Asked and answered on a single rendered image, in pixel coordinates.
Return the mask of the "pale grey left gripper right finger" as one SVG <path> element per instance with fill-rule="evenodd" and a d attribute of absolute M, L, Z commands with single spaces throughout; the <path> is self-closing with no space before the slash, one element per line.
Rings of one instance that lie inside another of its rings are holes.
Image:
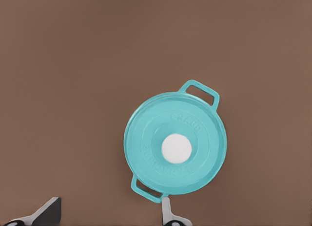
<path fill-rule="evenodd" d="M 162 226 L 193 226 L 190 220 L 172 213 L 170 199 L 168 197 L 162 197 L 161 210 Z"/>

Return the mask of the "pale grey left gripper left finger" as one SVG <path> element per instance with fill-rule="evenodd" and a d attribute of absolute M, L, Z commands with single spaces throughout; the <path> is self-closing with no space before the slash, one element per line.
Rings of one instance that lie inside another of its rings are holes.
<path fill-rule="evenodd" d="M 31 215 L 12 219 L 3 226 L 59 226 L 61 197 L 52 197 Z"/>

